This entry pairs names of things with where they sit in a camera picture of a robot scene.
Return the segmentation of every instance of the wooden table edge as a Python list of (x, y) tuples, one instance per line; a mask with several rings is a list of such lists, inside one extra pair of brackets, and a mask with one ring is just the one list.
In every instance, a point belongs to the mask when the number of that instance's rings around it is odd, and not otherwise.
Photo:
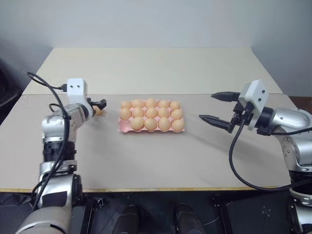
[[(131, 189), (83, 189), (84, 193), (122, 193), (122, 192), (186, 192), (186, 191), (243, 191), (254, 190), (250, 187), (225, 187), (225, 188), (131, 188)], [(31, 193), (32, 189), (0, 189), (6, 193)]]

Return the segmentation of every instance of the cable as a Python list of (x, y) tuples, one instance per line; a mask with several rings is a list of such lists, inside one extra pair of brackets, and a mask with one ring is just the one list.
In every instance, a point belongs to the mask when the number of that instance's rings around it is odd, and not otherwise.
[(55, 111), (55, 110), (52, 108), (52, 106), (57, 106), (57, 107), (60, 108), (60, 105), (58, 105), (58, 104), (56, 104), (56, 103), (50, 103), (50, 104), (49, 104), (49, 108), (50, 108), (50, 110), (51, 110), (52, 112)]
[(33, 198), (36, 196), (36, 190), (41, 186), (41, 184), (43, 184), (43, 182), (45, 182), (45, 178), (43, 180), (41, 180), (32, 190), (31, 192), (31, 200), (33, 200)]
[(62, 89), (62, 87), (60, 86), (60, 87), (54, 87), (54, 86), (51, 86), (51, 85), (46, 85), (45, 83), (43, 83), (43, 82), (40, 82), (39, 80), (36, 80), (36, 79), (34, 79), (33, 77), (31, 77), (31, 76), (29, 76), (30, 77), (30, 79), (32, 79), (34, 82), (36, 82), (36, 83), (38, 83), (38, 84), (41, 84), (41, 85), (43, 85), (43, 86), (45, 86), (45, 87), (51, 87), (52, 89)]
[(305, 129), (301, 129), (301, 130), (290, 132), (290, 133), (272, 133), (271, 135), (273, 135), (273, 136), (288, 136), (288, 135), (294, 135), (294, 134), (308, 132), (308, 131), (312, 131), (312, 128), (305, 128)]
[(212, 224), (212, 223), (216, 222), (218, 219), (219, 219), (219, 216), (218, 216), (217, 218), (215, 218), (214, 220), (212, 220), (212, 221), (210, 221), (210, 222), (208, 222), (208, 223), (203, 224), (203, 227), (205, 227), (205, 226), (207, 226), (207, 225), (209, 225), (209, 224)]
[(240, 135), (240, 133), (242, 132), (243, 128), (244, 128), (244, 124), (246, 122), (246, 119), (243, 118), (241, 123), (240, 123), (240, 126), (239, 126), (239, 129), (236, 133), (236, 135), (234, 136), (234, 139), (231, 143), (231, 146), (230, 146), (230, 150), (229, 150), (229, 162), (230, 162), (230, 167), (234, 173), (234, 175), (241, 181), (243, 182), (244, 184), (248, 185), (249, 187), (253, 188), (253, 189), (258, 189), (258, 190), (262, 190), (262, 191), (267, 191), (267, 192), (278, 192), (278, 191), (284, 191), (284, 190), (288, 190), (290, 188), (293, 188), (293, 187), (297, 187), (297, 186), (300, 186), (300, 185), (304, 185), (304, 184), (309, 184), (311, 183), (312, 181), (307, 179), (307, 180), (302, 180), (302, 181), (299, 181), (299, 182), (296, 182), (296, 183), (292, 183), (292, 184), (289, 184), (289, 185), (285, 185), (285, 186), (282, 186), (282, 187), (278, 187), (278, 188), (262, 188), (262, 187), (258, 187), (258, 186), (255, 186), (247, 181), (245, 181), (236, 171), (234, 165), (233, 165), (233, 150), (234, 150), (234, 146), (237, 142), (237, 139)]
[(54, 97), (58, 101), (58, 105), (59, 105), (59, 108), (62, 110), (63, 119), (64, 119), (64, 136), (63, 136), (63, 141), (62, 141), (62, 145), (61, 145), (61, 148), (60, 148), (57, 160), (53, 164), (53, 166), (51, 168), (51, 171), (48, 173), (48, 175), (42, 181), (40, 181), (34, 188), (34, 191), (36, 191), (36, 189), (38, 189), (40, 187), (40, 185), (42, 184), (42, 187), (41, 187), (39, 193), (37, 194), (36, 200), (34, 202), (32, 210), (31, 210), (31, 212), (33, 212), (33, 211), (35, 211), (35, 209), (36, 209), (36, 207), (37, 207), (37, 205), (39, 203), (39, 200), (40, 200), (40, 198), (42, 196), (42, 193), (43, 193), (45, 187), (47, 186), (50, 178), (52, 177), (52, 175), (61, 166), (61, 163), (62, 163), (62, 160), (63, 160), (63, 153), (64, 153), (64, 151), (66, 149), (68, 136), (69, 136), (69, 116), (68, 116), (67, 112), (65, 111), (64, 106), (63, 106), (61, 100), (59, 99), (59, 96), (54, 91), (55, 87), (50, 86), (44, 79), (42, 79), (40, 76), (38, 76), (38, 75), (36, 75), (34, 73), (28, 72), (27, 74), (33, 81), (35, 81), (35, 82), (37, 82), (39, 84), (42, 84), (43, 86), (46, 86), (52, 92), (52, 94), (54, 95)]

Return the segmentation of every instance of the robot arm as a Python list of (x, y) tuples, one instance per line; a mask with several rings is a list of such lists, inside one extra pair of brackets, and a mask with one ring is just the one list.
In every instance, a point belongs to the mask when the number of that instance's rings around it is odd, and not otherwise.
[[(70, 104), (64, 109), (69, 117), (69, 135), (63, 160), (39, 198), (39, 209), (25, 219), (17, 231), (18, 234), (69, 233), (72, 208), (82, 200), (81, 178), (74, 173), (77, 170), (76, 134), (78, 128), (93, 117), (92, 106), (103, 109), (106, 100), (91, 102), (91, 99), (86, 97), (87, 84), (80, 78), (68, 80), (67, 95)], [(56, 163), (66, 131), (64, 121), (63, 113), (58, 109), (52, 115), (46, 116), (42, 122), (44, 162), (40, 164), (40, 181), (47, 177)]]
[[(208, 124), (232, 133), (244, 119), (245, 125), (265, 136), (275, 136), (282, 148), (291, 182), (312, 179), (312, 115), (304, 110), (265, 107), (267, 90), (261, 80), (245, 85), (241, 93), (221, 92), (212, 97), (221, 101), (236, 101), (231, 122), (210, 115), (199, 115)], [(312, 185), (290, 188), (292, 199), (288, 215), (293, 231), (312, 231)]]

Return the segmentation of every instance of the brown egg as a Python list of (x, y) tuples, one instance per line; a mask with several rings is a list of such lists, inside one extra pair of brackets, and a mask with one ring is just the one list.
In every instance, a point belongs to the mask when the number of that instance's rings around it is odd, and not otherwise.
[(131, 127), (134, 130), (140, 130), (142, 129), (144, 126), (144, 119), (142, 117), (135, 117), (132, 121), (131, 121)]
[(143, 117), (144, 116), (144, 111), (139, 108), (139, 107), (136, 107), (133, 109), (132, 111), (132, 116), (135, 118), (135, 117)]
[(168, 118), (166, 117), (160, 118), (160, 120), (158, 121), (158, 127), (162, 131), (167, 131), (170, 128), (170, 121), (168, 120)]
[(182, 109), (172, 111), (170, 116), (174, 119), (181, 119), (183, 117)]
[(155, 118), (157, 116), (157, 110), (154, 107), (150, 107), (145, 111), (145, 116), (147, 118)]
[(168, 109), (164, 108), (164, 107), (160, 107), (160, 109), (158, 110), (158, 116), (159, 117), (169, 117)]
[(121, 108), (127, 108), (127, 109), (130, 109), (132, 107), (132, 104), (130, 101), (122, 101), (121, 102)]
[(184, 121), (182, 119), (177, 119), (173, 121), (171, 127), (174, 129), (175, 132), (180, 132), (184, 128)]
[(181, 104), (180, 104), (179, 101), (172, 101), (172, 102), (170, 102), (170, 107), (173, 110), (180, 109), (181, 108)]
[(166, 100), (161, 100), (158, 102), (158, 107), (164, 107), (164, 108), (168, 108), (169, 107), (169, 102)]
[(119, 116), (122, 120), (127, 121), (131, 117), (131, 111), (127, 108), (122, 108)]
[(142, 107), (145, 106), (144, 101), (142, 101), (142, 100), (140, 100), (140, 99), (135, 99), (135, 100), (133, 100), (133, 101), (131, 102), (131, 104), (132, 104), (133, 107), (140, 107), (140, 108), (142, 108)]
[(156, 107), (156, 106), (157, 106), (157, 102), (155, 101), (155, 99), (149, 98), (149, 99), (147, 99), (147, 101), (145, 102), (145, 106), (146, 106), (147, 108)]
[(153, 119), (153, 118), (147, 118), (145, 120), (145, 122), (144, 122), (144, 126), (148, 130), (152, 131), (152, 130), (154, 130), (157, 127), (157, 121), (155, 119)]
[(100, 110), (97, 106), (92, 106), (93, 110), (95, 111), (96, 116), (100, 116), (103, 114), (103, 110)]

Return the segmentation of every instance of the table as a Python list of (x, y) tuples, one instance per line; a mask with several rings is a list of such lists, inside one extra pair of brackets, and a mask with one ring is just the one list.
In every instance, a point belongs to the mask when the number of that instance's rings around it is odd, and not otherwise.
[[(84, 78), (90, 94), (213, 94), (240, 92), (262, 79), (282, 91), (246, 48), (54, 48), (38, 70), (51, 85)], [(50, 94), (31, 82), (24, 94)]]

